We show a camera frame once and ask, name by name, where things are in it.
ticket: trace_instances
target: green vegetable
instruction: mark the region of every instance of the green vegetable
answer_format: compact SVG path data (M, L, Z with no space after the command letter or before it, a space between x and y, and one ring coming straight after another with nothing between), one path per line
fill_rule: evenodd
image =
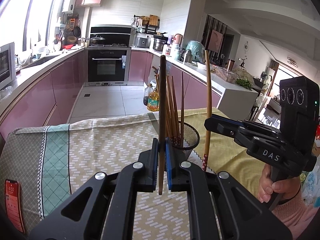
M238 78L236 84L251 91L251 82L248 79Z

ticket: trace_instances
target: oven window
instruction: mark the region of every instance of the oven window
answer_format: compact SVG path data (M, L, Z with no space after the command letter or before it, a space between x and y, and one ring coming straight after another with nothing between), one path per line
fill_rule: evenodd
M0 82L10 77L9 51L0 52Z
M97 64L97 75L115 75L116 61L115 60L99 60Z

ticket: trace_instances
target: oven handle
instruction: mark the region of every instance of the oven handle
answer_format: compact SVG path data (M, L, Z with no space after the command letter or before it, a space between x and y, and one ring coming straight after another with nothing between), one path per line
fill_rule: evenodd
M122 58L92 58L92 60L122 60Z

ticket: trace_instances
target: white tile floor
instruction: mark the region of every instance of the white tile floor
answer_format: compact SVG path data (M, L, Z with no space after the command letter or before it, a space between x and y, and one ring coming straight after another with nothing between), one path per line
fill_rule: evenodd
M148 113L143 104L143 86L84 87L72 112L70 123Z

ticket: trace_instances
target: bottle label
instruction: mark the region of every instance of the bottle label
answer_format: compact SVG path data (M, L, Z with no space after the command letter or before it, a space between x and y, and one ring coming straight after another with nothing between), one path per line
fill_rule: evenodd
M148 107L152 110L157 110L159 107L159 101L158 100L153 100L151 98L149 98L148 100Z

